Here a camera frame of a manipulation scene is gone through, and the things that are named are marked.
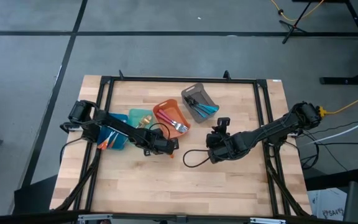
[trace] cable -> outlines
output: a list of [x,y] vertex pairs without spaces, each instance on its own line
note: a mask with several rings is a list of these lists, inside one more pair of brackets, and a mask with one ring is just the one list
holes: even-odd
[[78,139],[75,139],[75,140],[72,140],[72,141],[69,141],[68,143],[66,143],[66,144],[63,145],[62,149],[60,150],[60,163],[59,163],[59,164],[62,163],[63,152],[64,152],[66,146],[69,145],[69,144],[71,144],[71,143],[73,143],[73,142],[79,141],[79,140],[81,140],[81,139],[82,139],[82,137],[81,137],[81,138],[78,138]]
[[315,141],[306,143],[305,145],[309,145],[309,144],[312,144],[312,143],[315,143],[315,142],[321,142],[321,141],[324,141],[324,140],[327,140],[327,139],[335,138],[335,137],[338,137],[338,136],[340,136],[340,135],[346,134],[346,133],[348,133],[348,132],[350,132],[350,131],[353,131],[353,130],[355,130],[355,129],[357,129],[357,128],[358,128],[358,125],[357,125],[357,126],[354,126],[354,127],[351,128],[351,129],[348,129],[348,130],[346,130],[346,131],[343,131],[343,132],[341,132],[341,133],[339,133],[339,134],[334,134],[334,135],[332,135],[332,136],[328,136],[328,137],[325,137],[325,138],[322,138],[322,139],[319,139],[319,140],[315,140]]
[[296,146],[296,145],[294,145],[294,144],[292,144],[292,143],[290,143],[290,142],[287,142],[287,141],[285,141],[285,143],[287,143],[287,144],[289,144],[289,145],[295,147],[296,150],[298,150],[298,156],[301,156],[301,151],[299,150],[298,146]]
[[[284,17],[284,19],[288,20],[288,21],[297,21],[298,19],[289,19],[287,16],[284,15],[284,10],[280,9],[279,6],[274,2],[274,0],[271,0],[271,2],[276,6],[278,12],[280,13],[281,16]],[[306,18],[308,15],[310,15],[314,10],[316,10],[322,3],[324,2],[324,0],[321,0],[320,3],[315,6],[310,12],[306,13],[306,15],[302,16],[301,19]]]
[[[310,138],[312,141],[315,140],[315,138],[309,136],[309,134],[305,134],[305,135],[306,135],[308,138]],[[317,144],[315,144],[315,146],[316,146],[316,154],[313,155],[313,156],[310,156],[310,157],[303,158],[303,159],[308,159],[308,160],[302,165],[302,169],[307,170],[307,169],[310,169],[310,168],[312,168],[314,165],[317,164],[317,161],[318,161],[319,155],[320,155],[320,147],[319,147]],[[313,157],[314,157],[314,160],[313,160],[313,162],[311,163],[311,165],[308,166],[308,167],[305,167],[306,164],[307,164]]]
[[163,123],[155,123],[155,124],[152,124],[152,125],[149,127],[149,130],[151,130],[152,127],[153,127],[154,125],[156,125],[156,124],[162,124],[162,125],[164,125],[164,127],[168,130],[168,139],[170,139],[170,138],[171,138],[171,132],[169,131],[169,128],[167,127],[167,125],[165,125],[165,124],[163,124]]
[[344,170],[346,170],[347,171],[347,169],[336,159],[336,157],[332,154],[332,152],[328,149],[328,147],[326,146],[326,145],[322,145],[322,146],[324,146],[326,149],[327,149],[327,151],[328,151],[328,153],[333,157],[333,159],[344,169]]
[[337,113],[339,113],[339,112],[341,112],[341,111],[343,111],[343,110],[355,105],[356,103],[358,103],[358,100],[354,101],[353,103],[351,103],[351,104],[349,104],[347,106],[342,107],[341,109],[339,109],[339,110],[337,110],[335,112],[329,112],[329,111],[324,110],[323,107],[320,107],[320,109],[319,109],[320,110],[320,116],[324,117],[324,115],[326,115],[326,114],[337,114]]
[[330,142],[330,143],[317,143],[319,146],[328,146],[332,144],[358,144],[358,142]]
[[313,132],[313,133],[310,133],[310,134],[322,133],[322,132],[329,131],[329,130],[343,128],[343,127],[346,127],[346,126],[349,126],[349,125],[352,125],[352,124],[356,124],[356,123],[358,123],[358,121],[353,121],[353,122],[351,122],[349,124],[340,125],[340,126],[335,127],[335,128],[328,128],[328,129],[325,129],[325,130],[322,130],[322,131],[316,131],[316,132]]
[[206,161],[208,161],[209,158],[210,158],[210,157],[208,156],[208,158],[206,158],[203,162],[200,162],[199,164],[194,165],[194,166],[189,166],[189,165],[187,165],[187,163],[186,163],[186,161],[185,161],[185,156],[186,156],[189,152],[208,152],[208,150],[205,150],[205,149],[191,149],[191,150],[185,152],[184,155],[183,155],[183,164],[184,164],[185,166],[189,167],[189,168],[195,168],[195,167],[201,166],[201,165],[203,165]]

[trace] silver fork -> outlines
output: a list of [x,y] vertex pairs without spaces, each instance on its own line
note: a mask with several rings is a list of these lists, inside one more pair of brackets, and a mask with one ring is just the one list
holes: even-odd
[[167,123],[171,124],[180,133],[185,133],[188,131],[188,128],[184,124],[172,120],[163,110],[158,110],[156,115]]

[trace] wooden tabletop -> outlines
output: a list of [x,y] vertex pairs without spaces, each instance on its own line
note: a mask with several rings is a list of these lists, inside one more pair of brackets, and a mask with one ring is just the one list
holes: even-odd
[[[85,76],[78,99],[96,101],[100,79],[101,76]],[[278,119],[288,111],[283,86],[280,80],[267,80],[267,83],[273,117]],[[187,150],[206,149],[206,135],[211,132],[211,126],[216,125],[219,117],[230,117],[230,133],[251,131],[259,127],[253,86],[204,83],[206,92],[220,106],[220,110],[213,118],[198,124],[182,104],[180,96],[181,91],[191,85],[193,83],[114,82],[111,113],[128,114],[132,108],[152,110],[156,104],[172,98],[179,102],[191,128],[179,138],[180,148],[175,151],[173,159],[168,155],[145,157],[141,149],[129,143],[123,151],[104,150],[92,211],[272,216],[261,143],[238,161],[217,164],[207,162],[193,169],[185,167],[182,162],[182,155]],[[106,86],[101,105],[106,102],[107,89]],[[260,97],[264,121],[267,123],[262,90]],[[70,133],[67,141],[80,136],[81,132]],[[59,206],[78,183],[85,147],[85,141],[66,147],[50,208]],[[284,144],[280,153],[289,191],[303,209],[311,213],[296,149]],[[206,158],[204,152],[192,152],[186,156],[186,162],[197,164]],[[279,211],[283,213],[280,190],[277,186],[275,188]],[[81,208],[85,206],[87,192],[88,185],[83,192]]]

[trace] gray plastic container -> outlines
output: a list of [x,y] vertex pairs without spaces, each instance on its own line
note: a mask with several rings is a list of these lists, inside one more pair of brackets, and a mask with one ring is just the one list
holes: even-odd
[[203,118],[201,115],[198,114],[197,111],[195,111],[193,108],[190,107],[190,105],[185,100],[185,96],[191,96],[198,103],[204,105],[217,106],[219,110],[219,106],[216,105],[214,101],[212,101],[211,97],[209,97],[208,94],[205,92],[204,85],[202,83],[196,83],[191,87],[184,89],[181,92],[181,99],[183,101],[183,104],[186,106],[187,110],[190,112],[190,114],[192,115],[192,117],[197,123],[202,123],[203,121],[206,121],[208,118],[214,116],[218,111],[210,115],[207,115],[207,117]]

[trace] concrete floor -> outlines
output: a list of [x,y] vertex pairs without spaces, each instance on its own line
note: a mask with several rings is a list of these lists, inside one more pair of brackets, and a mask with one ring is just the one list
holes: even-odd
[[[303,3],[277,0],[296,17]],[[358,1],[352,1],[358,13]],[[0,30],[72,30],[81,1],[0,0]],[[285,31],[269,0],[88,1],[80,30]],[[307,31],[355,32],[344,4],[323,4],[301,21]],[[358,99],[358,86],[320,85],[318,77],[358,73],[358,39],[276,37],[77,37],[33,182],[58,172],[67,135],[59,124],[78,97],[83,75],[221,77],[283,80],[289,105],[309,101],[336,110]],[[13,191],[39,128],[68,37],[0,37],[0,215],[9,213]],[[358,120],[357,106],[324,120],[318,129]],[[316,137],[327,136],[326,132]],[[358,130],[337,141],[358,141]],[[298,145],[308,142],[300,139]],[[347,169],[358,168],[358,146],[331,146]],[[301,148],[301,156],[314,147]],[[343,171],[321,150],[316,169]]]

